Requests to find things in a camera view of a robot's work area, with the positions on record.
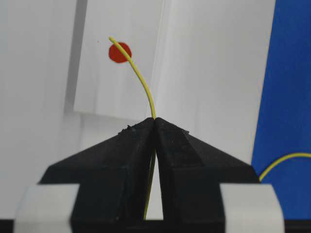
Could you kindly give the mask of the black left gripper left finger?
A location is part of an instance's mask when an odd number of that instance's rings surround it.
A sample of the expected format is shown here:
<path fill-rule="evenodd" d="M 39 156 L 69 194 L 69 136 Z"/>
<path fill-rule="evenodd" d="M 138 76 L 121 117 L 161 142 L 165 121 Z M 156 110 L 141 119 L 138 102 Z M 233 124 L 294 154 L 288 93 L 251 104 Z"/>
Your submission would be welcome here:
<path fill-rule="evenodd" d="M 144 218 L 154 119 L 50 165 L 40 184 L 74 184 L 79 190 L 73 228 L 126 228 Z"/>

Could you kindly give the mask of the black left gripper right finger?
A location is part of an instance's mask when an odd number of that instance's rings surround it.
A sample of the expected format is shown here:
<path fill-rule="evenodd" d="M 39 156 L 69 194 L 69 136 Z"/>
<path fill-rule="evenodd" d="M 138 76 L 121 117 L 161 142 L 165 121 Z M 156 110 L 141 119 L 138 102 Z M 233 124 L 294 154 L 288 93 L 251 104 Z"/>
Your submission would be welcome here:
<path fill-rule="evenodd" d="M 221 183 L 259 183 L 251 165 L 155 119 L 164 221 L 177 228 L 224 228 Z"/>

